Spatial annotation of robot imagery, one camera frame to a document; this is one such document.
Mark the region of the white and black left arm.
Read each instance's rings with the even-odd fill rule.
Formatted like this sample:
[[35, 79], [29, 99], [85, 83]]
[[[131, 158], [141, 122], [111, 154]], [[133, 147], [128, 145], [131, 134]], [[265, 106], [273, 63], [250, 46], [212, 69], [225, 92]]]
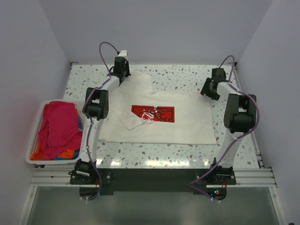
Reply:
[[108, 70], [107, 80], [97, 88], [88, 88], [82, 112], [86, 116], [82, 134], [79, 160], [75, 172], [81, 179], [92, 184], [97, 179], [96, 162], [100, 128], [109, 112], [109, 95], [130, 76], [128, 53], [122, 50], [114, 59], [114, 66]]

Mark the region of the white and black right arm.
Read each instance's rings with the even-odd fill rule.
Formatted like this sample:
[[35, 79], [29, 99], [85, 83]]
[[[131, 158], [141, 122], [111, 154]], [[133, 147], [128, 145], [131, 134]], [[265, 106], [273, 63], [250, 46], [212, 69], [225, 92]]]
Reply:
[[201, 179], [209, 179], [214, 184], [220, 184], [225, 177], [231, 177], [233, 163], [242, 139], [256, 127], [259, 114], [256, 96], [249, 95], [235, 88], [226, 78], [223, 68], [214, 68], [211, 77], [207, 78], [201, 90], [212, 100], [219, 100], [221, 96], [227, 99], [224, 113], [225, 137], [210, 170]]

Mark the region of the white t-shirt red print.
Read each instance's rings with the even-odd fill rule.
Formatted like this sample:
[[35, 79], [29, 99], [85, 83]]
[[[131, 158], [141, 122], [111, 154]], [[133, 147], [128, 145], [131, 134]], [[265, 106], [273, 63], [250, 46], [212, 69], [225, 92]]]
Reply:
[[197, 92], [156, 91], [139, 71], [109, 96], [98, 139], [112, 143], [215, 145], [210, 101]]

